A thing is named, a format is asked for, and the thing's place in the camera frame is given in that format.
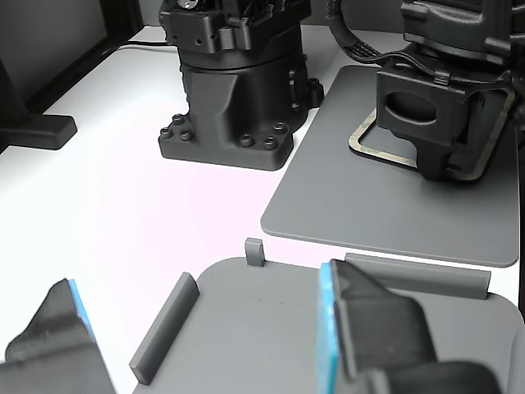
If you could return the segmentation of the grey idle gripper finger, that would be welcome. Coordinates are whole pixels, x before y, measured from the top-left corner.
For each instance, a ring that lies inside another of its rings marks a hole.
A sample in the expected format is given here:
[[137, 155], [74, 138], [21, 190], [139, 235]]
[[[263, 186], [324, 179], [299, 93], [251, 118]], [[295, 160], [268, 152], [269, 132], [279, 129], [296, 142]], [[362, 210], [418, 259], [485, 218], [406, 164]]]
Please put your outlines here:
[[114, 393], [72, 279], [53, 284], [27, 327], [5, 350], [2, 393]]
[[355, 265], [323, 263], [317, 289], [317, 392], [501, 391], [482, 364], [440, 361], [422, 306]]

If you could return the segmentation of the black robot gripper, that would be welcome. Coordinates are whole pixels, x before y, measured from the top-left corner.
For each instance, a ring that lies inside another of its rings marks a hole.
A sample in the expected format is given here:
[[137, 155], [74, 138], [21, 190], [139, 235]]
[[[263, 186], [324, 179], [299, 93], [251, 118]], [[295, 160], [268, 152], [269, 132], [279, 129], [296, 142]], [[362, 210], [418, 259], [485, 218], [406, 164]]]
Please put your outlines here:
[[443, 85], [401, 66], [377, 72], [377, 125], [414, 146], [429, 181], [477, 180], [514, 102], [505, 87]]

